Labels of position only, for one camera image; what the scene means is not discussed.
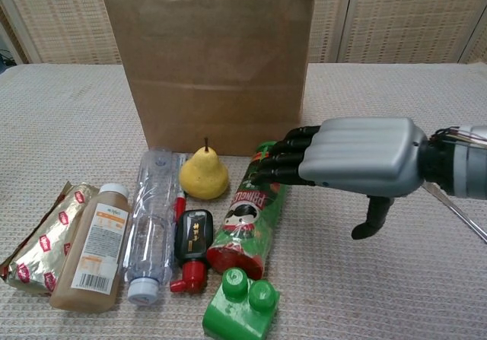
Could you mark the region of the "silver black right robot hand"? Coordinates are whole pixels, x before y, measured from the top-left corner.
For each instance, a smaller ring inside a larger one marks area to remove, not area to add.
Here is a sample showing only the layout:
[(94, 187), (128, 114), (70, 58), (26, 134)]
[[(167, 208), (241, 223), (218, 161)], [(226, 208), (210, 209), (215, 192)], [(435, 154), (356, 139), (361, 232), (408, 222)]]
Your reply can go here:
[(259, 162), (251, 181), (366, 195), (366, 220), (351, 233), (354, 240), (363, 240), (383, 227), (396, 198), (424, 182), (419, 161), (425, 140), (407, 117), (327, 119), (289, 131)]

